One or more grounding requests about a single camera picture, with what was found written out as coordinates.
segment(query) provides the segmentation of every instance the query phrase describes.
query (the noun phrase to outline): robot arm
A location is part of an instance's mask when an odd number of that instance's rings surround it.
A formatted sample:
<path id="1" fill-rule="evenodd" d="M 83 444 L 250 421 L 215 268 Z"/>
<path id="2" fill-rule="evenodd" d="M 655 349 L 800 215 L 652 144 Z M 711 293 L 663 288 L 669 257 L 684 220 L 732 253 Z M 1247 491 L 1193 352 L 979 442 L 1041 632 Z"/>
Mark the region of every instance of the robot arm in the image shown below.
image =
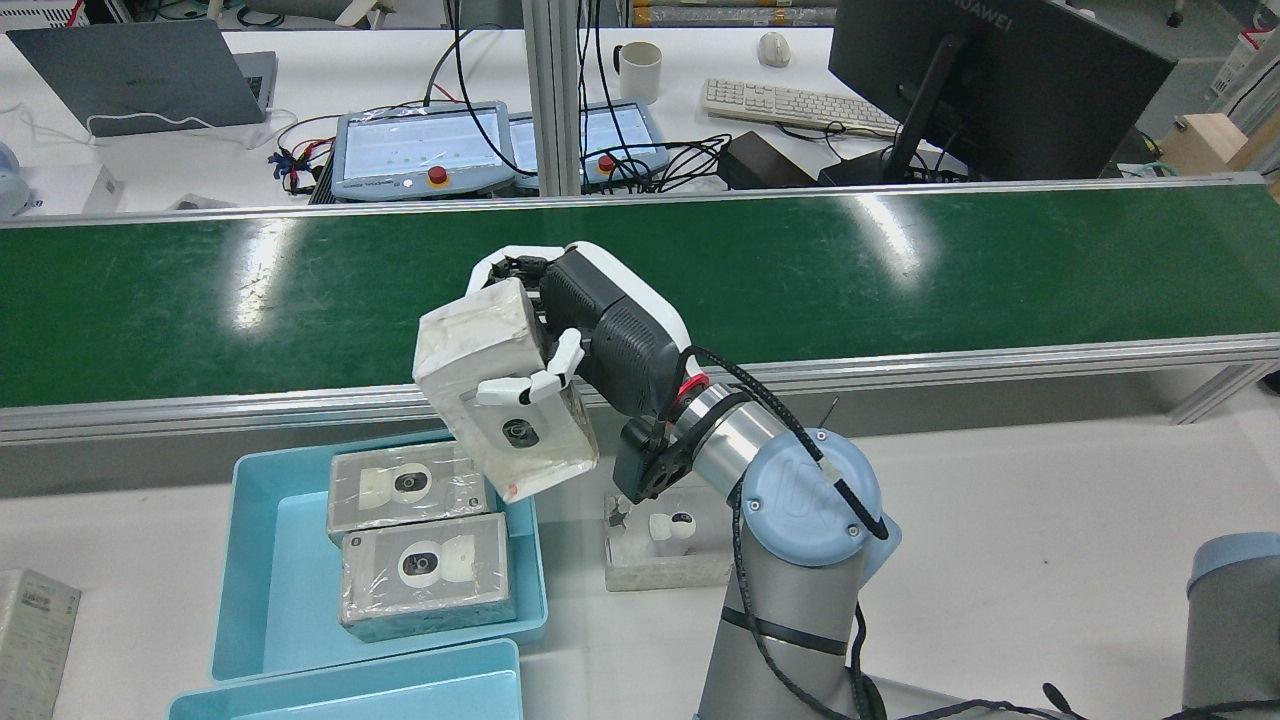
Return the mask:
<path id="1" fill-rule="evenodd" d="M 657 497 L 696 471 L 730 498 L 733 579 L 698 717 L 874 716 L 845 657 L 858 591 L 901 536 L 865 456 L 805 430 L 750 374 L 692 346 L 676 310 L 603 249 L 504 249 L 476 266 L 468 293 L 509 278 L 556 347 L 530 377 L 476 378 L 477 398 L 536 404 L 572 392 L 576 369 L 630 418 L 613 477 L 623 495 Z M 696 359 L 741 384 L 712 384 Z"/>

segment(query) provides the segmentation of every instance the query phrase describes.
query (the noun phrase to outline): gray laptop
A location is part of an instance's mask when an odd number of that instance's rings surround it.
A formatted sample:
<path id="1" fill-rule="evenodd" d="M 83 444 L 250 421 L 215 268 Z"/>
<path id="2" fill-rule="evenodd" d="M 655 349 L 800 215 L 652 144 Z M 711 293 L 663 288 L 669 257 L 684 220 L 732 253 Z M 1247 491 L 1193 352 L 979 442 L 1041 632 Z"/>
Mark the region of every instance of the gray laptop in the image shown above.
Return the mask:
<path id="1" fill-rule="evenodd" d="M 232 55 L 212 20 L 13 29 L 9 40 L 97 137 L 261 123 L 275 86 L 275 53 Z"/>

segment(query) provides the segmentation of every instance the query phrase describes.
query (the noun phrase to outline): green conveyor belt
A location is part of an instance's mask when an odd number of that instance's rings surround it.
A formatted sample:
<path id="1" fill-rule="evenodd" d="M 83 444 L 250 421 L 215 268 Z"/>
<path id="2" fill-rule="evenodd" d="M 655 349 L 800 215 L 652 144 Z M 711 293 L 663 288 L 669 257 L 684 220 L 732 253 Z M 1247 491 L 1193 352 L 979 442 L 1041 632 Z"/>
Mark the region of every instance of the green conveyor belt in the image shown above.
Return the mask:
<path id="1" fill-rule="evenodd" d="M 1261 186 L 849 193 L 0 231 L 0 406 L 412 382 L 509 243 L 599 243 L 740 363 L 1280 332 Z"/>

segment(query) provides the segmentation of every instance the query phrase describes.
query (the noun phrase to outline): blue bin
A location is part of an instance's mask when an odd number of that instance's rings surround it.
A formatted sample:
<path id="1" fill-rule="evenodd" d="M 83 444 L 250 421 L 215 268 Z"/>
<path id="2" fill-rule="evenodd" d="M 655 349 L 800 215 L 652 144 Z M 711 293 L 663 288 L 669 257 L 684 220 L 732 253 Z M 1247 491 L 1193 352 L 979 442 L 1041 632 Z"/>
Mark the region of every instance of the blue bin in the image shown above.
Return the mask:
<path id="1" fill-rule="evenodd" d="M 547 583 L 532 498 L 503 509 L 515 620 L 374 643 L 338 624 L 342 553 L 325 533 L 333 456 L 448 438 L 442 430 L 239 459 L 232 478 L 214 680 L 298 673 L 497 637 L 541 638 Z"/>
<path id="2" fill-rule="evenodd" d="M 169 720 L 520 720 L 520 655 L 508 639 L 187 693 Z"/>

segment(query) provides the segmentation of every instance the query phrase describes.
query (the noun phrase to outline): white mug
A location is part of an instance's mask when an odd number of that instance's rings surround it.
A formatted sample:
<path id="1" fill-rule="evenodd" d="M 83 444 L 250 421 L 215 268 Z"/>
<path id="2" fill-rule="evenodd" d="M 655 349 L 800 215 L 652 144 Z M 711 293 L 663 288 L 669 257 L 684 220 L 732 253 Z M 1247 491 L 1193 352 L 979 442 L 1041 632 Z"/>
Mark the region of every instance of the white mug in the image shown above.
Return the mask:
<path id="1" fill-rule="evenodd" d="M 613 49 L 613 69 L 618 73 L 622 97 L 637 97 L 649 105 L 658 101 L 658 76 L 662 49 L 653 42 L 627 42 Z"/>

